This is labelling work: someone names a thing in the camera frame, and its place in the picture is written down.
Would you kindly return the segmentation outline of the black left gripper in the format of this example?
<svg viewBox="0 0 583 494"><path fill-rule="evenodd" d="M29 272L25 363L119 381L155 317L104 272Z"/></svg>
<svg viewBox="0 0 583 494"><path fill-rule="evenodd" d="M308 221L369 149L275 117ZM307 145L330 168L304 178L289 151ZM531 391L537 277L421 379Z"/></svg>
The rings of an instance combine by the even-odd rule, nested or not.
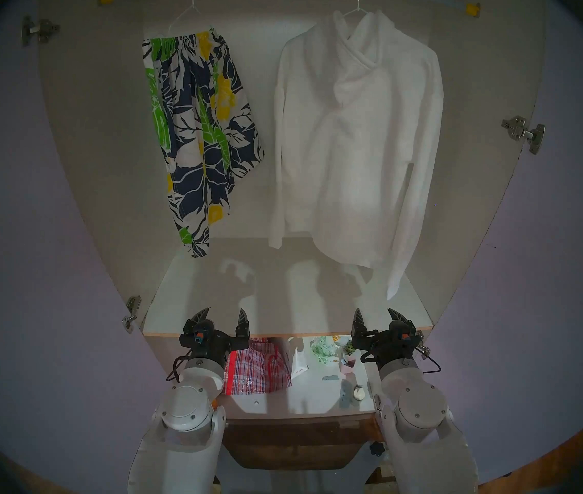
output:
<svg viewBox="0 0 583 494"><path fill-rule="evenodd" d="M249 320L243 308L239 309L235 336L218 330L207 318L210 307L188 319L180 335L180 345L190 350L190 360L210 360L225 367L232 352L247 350L250 345Z"/></svg>

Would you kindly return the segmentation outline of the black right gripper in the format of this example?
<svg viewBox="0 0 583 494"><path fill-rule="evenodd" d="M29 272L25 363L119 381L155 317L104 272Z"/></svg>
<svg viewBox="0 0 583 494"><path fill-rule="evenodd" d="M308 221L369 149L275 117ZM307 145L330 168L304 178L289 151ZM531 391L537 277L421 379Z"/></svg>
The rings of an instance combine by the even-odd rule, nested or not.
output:
<svg viewBox="0 0 583 494"><path fill-rule="evenodd" d="M400 312L388 308L392 322L387 330L369 331L360 308L355 310L351 329L351 342L356 350L362 351L360 362L373 362L383 367L395 360L412 360L414 351L423 339L421 331Z"/></svg>

